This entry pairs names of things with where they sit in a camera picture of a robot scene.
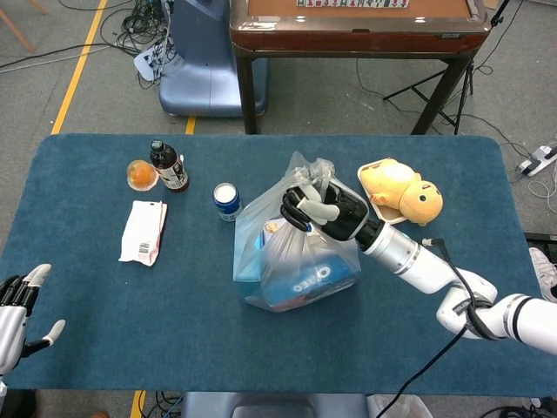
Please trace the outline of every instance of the white robotic arm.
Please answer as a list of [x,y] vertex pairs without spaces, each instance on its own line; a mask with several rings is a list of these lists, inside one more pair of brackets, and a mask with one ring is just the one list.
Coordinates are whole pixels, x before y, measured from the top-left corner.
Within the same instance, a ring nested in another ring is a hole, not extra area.
[[457,269],[426,248],[438,245],[439,240],[425,239],[421,246],[393,226],[369,220],[367,203],[338,180],[330,180],[323,201],[318,193],[307,193],[307,185],[304,190],[288,190],[281,214],[302,231],[312,222],[334,239],[355,238],[365,255],[423,293],[450,286],[437,311],[438,321],[449,331],[457,334],[466,328],[467,338],[512,338],[557,355],[557,304],[523,294],[494,304],[497,288],[493,284]]
[[50,264],[42,264],[25,277],[10,277],[0,284],[0,410],[6,395],[3,377],[21,358],[54,344],[64,330],[65,321],[59,320],[43,338],[25,343],[27,320],[49,271]]

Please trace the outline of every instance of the duck plush toy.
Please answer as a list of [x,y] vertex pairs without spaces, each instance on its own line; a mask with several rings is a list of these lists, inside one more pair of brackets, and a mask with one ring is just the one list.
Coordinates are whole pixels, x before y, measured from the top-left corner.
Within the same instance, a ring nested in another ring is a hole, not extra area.
[[360,181],[375,205],[397,209],[416,224],[431,222],[443,208],[437,187],[393,158],[368,166],[361,172]]

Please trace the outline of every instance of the plastic bag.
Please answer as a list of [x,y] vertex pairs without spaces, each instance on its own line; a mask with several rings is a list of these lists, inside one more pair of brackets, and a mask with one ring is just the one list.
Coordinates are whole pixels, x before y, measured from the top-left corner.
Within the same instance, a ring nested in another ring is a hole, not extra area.
[[238,216],[233,279],[247,303],[282,312],[355,283],[360,271],[355,240],[338,242],[315,227],[304,233],[280,216],[286,190],[311,184],[324,198],[333,175],[330,161],[310,164],[294,152],[285,176]]
[[[392,394],[368,396],[369,416],[375,418],[392,401]],[[385,418],[433,418],[426,404],[415,394],[403,394],[383,415]]]

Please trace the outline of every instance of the blue can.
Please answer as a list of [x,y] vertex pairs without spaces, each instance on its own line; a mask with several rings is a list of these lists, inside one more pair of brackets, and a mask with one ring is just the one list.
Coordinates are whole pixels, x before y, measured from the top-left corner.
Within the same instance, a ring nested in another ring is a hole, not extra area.
[[218,215],[226,222],[234,222],[242,212],[242,202],[236,187],[230,183],[221,183],[212,194]]

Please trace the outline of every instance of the yellow floor line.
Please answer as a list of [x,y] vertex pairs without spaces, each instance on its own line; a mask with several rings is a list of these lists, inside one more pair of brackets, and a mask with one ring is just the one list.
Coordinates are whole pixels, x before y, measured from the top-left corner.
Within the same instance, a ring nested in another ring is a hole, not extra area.
[[133,394],[133,403],[131,404],[130,418],[141,418],[143,411],[143,405],[145,404],[145,396],[147,394],[144,390],[136,390]]
[[186,135],[193,135],[193,132],[195,131],[195,121],[196,121],[195,116],[188,117],[188,123],[185,126]]
[[[98,2],[98,8],[102,9],[106,6],[106,2],[108,0],[100,0]],[[92,44],[93,40],[95,39],[95,34],[97,33],[98,24],[101,21],[101,16],[103,15],[102,10],[97,10],[95,12],[95,16],[93,17],[93,22],[91,23],[91,27],[89,28],[89,33],[87,34],[87,38],[85,39],[86,44]],[[73,95],[76,92],[77,83],[79,83],[79,78],[81,78],[81,73],[85,67],[85,61],[87,61],[87,55],[91,50],[90,46],[84,46],[81,53],[82,56],[77,61],[76,69],[73,71],[73,77],[71,78],[70,85],[68,86],[68,90],[66,91],[66,95],[64,96],[64,100],[62,101],[62,105],[60,106],[60,110],[58,111],[58,116],[56,116],[56,121],[54,122],[54,126],[52,126],[51,134],[59,133],[62,130],[62,124],[64,123],[64,119],[66,118],[66,113],[68,112],[68,108],[70,107],[71,100],[73,99]]]

